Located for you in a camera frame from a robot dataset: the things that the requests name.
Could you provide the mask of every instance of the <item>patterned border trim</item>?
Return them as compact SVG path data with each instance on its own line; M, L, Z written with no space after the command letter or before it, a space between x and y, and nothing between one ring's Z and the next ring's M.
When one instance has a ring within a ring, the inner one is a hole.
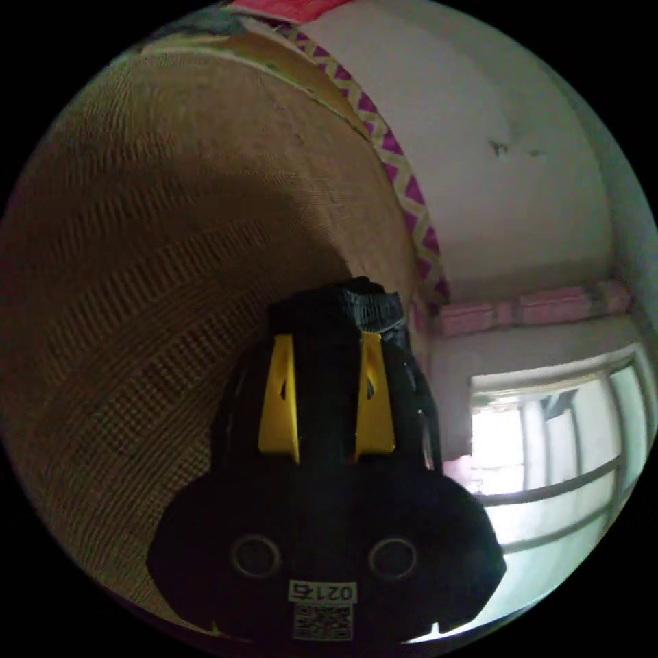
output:
M324 48L290 23L262 19L302 51L340 89L370 134L371 143L382 161L404 211L407 227L416 246L422 297L431 315L450 303L450 289L443 271L441 250L420 185L395 139L391 128L356 80Z

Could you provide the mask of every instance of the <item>black device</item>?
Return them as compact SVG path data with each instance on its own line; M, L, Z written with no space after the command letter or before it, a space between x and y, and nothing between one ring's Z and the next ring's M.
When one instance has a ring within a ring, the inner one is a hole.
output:
M506 566L443 475L398 295L357 278L273 305L269 325L223 393L209 473L158 525L156 587L201 629L306 652L472 620Z

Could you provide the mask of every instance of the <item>window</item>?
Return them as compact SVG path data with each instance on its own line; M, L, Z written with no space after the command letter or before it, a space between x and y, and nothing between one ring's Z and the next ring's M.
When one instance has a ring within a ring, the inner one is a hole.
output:
M518 404L473 413L474 493L507 494L523 489L523 432Z

